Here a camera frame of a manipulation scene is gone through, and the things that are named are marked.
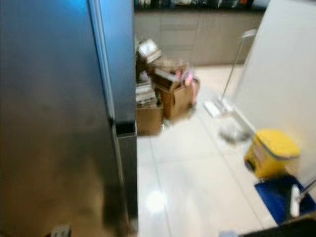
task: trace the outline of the stainless steel refrigerator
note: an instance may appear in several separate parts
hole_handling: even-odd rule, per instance
[[[132,1],[0,1],[0,230],[137,229]]]

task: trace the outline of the white wall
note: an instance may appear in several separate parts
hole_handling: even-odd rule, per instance
[[[316,175],[316,2],[270,2],[235,102],[255,128],[296,141],[303,183]]]

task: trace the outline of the blue mat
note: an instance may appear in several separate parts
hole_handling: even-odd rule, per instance
[[[291,193],[293,184],[297,184],[300,190],[303,186],[291,175],[271,179],[255,185],[261,199],[267,206],[276,223],[279,225],[286,221],[288,206],[287,197]],[[316,211],[316,204],[307,194],[300,204],[300,215]]]

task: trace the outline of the yellow bucket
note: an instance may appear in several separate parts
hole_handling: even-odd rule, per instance
[[[256,133],[245,164],[259,179],[286,173],[285,165],[300,156],[298,146],[284,133],[263,129]]]

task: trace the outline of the mop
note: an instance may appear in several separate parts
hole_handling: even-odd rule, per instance
[[[213,118],[221,117],[221,116],[233,111],[233,108],[225,100],[225,95],[226,95],[228,86],[229,86],[229,84],[231,82],[235,66],[236,66],[236,64],[238,62],[238,58],[239,58],[239,55],[240,55],[240,52],[241,52],[244,40],[246,38],[249,38],[249,37],[254,37],[256,35],[256,33],[257,33],[257,30],[256,29],[252,29],[252,30],[246,31],[246,32],[244,32],[242,34],[241,41],[240,41],[239,47],[238,47],[238,52],[237,52],[237,55],[235,57],[234,64],[233,64],[231,72],[230,72],[230,74],[228,76],[228,79],[227,79],[227,82],[226,82],[226,85],[225,85],[225,88],[224,88],[224,91],[223,91],[222,95],[219,98],[214,98],[212,101],[204,102],[205,109],[208,111],[208,113]]]
[[[306,186],[302,191],[300,191],[297,184],[293,184],[290,196],[290,208],[289,212],[291,217],[300,216],[300,203],[302,199],[307,195],[307,193],[316,185],[316,179],[314,179],[310,184]]]

